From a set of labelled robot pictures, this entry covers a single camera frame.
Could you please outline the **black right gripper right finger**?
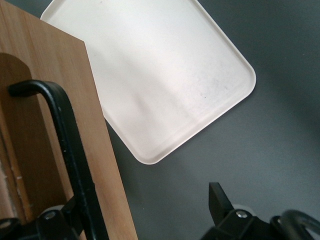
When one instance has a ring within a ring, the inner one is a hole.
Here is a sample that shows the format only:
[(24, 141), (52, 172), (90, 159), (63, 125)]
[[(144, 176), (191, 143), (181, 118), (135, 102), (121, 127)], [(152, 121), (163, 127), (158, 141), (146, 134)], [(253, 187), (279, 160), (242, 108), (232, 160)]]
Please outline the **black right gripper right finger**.
[(244, 209), (231, 204), (218, 182), (209, 183), (208, 208), (214, 226), (203, 240), (272, 240), (270, 225)]

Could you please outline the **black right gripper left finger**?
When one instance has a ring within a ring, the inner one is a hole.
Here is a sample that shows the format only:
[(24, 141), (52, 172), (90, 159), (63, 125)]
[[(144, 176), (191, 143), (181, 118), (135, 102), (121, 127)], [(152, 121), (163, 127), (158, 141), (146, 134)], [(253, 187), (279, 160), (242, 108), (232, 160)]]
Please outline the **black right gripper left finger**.
[(62, 208), (45, 210), (35, 220), (23, 224), (19, 218), (0, 220), (2, 240), (79, 240), (85, 234), (81, 210), (83, 197), (72, 197)]

